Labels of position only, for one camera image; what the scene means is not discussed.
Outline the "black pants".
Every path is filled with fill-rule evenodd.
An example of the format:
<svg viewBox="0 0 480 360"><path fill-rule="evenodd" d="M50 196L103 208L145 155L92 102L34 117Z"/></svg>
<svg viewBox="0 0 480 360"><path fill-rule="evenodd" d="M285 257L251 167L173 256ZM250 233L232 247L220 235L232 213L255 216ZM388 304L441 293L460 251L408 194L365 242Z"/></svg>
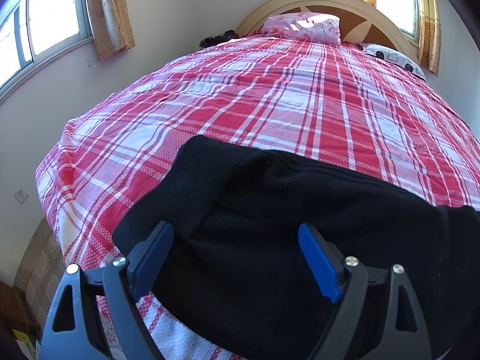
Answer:
<svg viewBox="0 0 480 360"><path fill-rule="evenodd" d="M189 139L171 170L112 235L129 254L162 222L174 230L153 286L206 340L246 359L306 359L334 306L298 243L313 225L368 267L401 264L434 357L479 357L479 213L431 205L378 178L295 154Z"/></svg>

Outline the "red plaid bed sheet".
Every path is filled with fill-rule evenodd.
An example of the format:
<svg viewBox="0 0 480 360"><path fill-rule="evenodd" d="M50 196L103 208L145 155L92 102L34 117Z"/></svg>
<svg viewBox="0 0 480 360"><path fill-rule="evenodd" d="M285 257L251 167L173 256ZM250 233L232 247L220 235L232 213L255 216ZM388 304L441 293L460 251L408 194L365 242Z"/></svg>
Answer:
<svg viewBox="0 0 480 360"><path fill-rule="evenodd" d="M35 172L64 261L116 257L116 225L198 134L479 205L479 139L427 82L350 44L251 36L177 58L66 123Z"/></svg>

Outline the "white patterned pillow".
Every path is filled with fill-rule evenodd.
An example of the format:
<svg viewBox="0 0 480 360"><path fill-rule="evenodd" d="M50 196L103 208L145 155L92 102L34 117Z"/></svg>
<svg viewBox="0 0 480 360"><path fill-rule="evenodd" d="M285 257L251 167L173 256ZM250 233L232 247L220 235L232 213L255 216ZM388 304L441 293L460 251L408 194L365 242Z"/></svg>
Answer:
<svg viewBox="0 0 480 360"><path fill-rule="evenodd" d="M397 51L396 49L374 43L361 43L360 45L366 55L382 59L388 63L393 63L399 68L402 68L407 72L411 72L411 74L414 74L414 76L421 78L422 80L426 80L425 74L420 66L410 57Z"/></svg>

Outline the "yellow curtain at left window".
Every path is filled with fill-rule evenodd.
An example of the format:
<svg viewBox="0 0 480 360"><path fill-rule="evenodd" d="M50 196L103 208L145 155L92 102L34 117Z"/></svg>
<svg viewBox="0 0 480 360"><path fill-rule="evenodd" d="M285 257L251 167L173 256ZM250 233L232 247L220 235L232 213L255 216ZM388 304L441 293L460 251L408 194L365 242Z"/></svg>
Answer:
<svg viewBox="0 0 480 360"><path fill-rule="evenodd" d="M127 0L86 0L86 7L100 59L135 47Z"/></svg>

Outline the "beige wooden headboard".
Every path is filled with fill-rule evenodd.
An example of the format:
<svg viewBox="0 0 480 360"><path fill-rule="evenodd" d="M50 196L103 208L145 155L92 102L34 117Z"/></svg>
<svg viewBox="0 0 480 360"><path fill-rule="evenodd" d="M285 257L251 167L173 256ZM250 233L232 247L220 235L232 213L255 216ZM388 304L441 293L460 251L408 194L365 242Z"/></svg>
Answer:
<svg viewBox="0 0 480 360"><path fill-rule="evenodd" d="M411 42L383 13L363 0L268 0L244 19L237 33L260 29L270 16L292 12L326 13L340 18L341 39L350 43L375 43L391 47L417 60Z"/></svg>

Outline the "pink floral pillow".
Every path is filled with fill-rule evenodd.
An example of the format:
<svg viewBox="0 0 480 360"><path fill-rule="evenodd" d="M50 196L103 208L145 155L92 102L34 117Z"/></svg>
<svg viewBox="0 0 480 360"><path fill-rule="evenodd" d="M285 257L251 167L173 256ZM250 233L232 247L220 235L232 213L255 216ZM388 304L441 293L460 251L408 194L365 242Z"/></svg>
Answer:
<svg viewBox="0 0 480 360"><path fill-rule="evenodd" d="M270 16L261 33L268 36L341 45L340 18L316 12L295 12Z"/></svg>

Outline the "black item beside bed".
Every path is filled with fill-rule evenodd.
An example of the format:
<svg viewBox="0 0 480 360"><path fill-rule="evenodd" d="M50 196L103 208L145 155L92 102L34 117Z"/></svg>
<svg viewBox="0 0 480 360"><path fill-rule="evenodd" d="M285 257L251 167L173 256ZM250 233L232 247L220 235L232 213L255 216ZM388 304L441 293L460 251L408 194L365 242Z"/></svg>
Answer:
<svg viewBox="0 0 480 360"><path fill-rule="evenodd" d="M199 42L199 48L201 50L204 50L206 48L215 47L221 43L225 43L239 38L240 36L234 30L230 29L228 31L225 31L224 33L203 38L202 41Z"/></svg>

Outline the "left window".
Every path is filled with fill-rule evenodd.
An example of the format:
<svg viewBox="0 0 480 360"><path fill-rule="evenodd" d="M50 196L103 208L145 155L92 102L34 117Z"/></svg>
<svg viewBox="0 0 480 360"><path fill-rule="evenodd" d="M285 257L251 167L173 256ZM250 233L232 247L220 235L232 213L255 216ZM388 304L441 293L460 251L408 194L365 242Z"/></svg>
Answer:
<svg viewBox="0 0 480 360"><path fill-rule="evenodd" d="M89 38L86 0L20 0L1 26L1 93Z"/></svg>

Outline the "yellow curtain behind headboard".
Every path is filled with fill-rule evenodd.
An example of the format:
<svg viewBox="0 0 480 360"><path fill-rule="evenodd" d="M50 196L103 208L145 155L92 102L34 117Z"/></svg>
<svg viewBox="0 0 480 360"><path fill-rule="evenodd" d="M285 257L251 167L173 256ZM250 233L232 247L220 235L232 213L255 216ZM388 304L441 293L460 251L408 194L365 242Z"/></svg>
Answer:
<svg viewBox="0 0 480 360"><path fill-rule="evenodd" d="M417 0L419 29L415 38L407 36L418 55L419 64L434 75L439 74L441 24L437 0Z"/></svg>

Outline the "white wall socket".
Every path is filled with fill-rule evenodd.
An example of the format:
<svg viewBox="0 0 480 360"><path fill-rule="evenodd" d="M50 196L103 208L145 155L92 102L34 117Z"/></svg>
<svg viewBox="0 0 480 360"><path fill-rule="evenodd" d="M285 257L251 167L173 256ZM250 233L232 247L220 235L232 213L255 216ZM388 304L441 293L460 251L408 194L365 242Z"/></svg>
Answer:
<svg viewBox="0 0 480 360"><path fill-rule="evenodd" d="M25 203L25 201L27 200L27 198L29 197L29 194L23 187L19 187L15 191L14 197L20 205L23 205Z"/></svg>

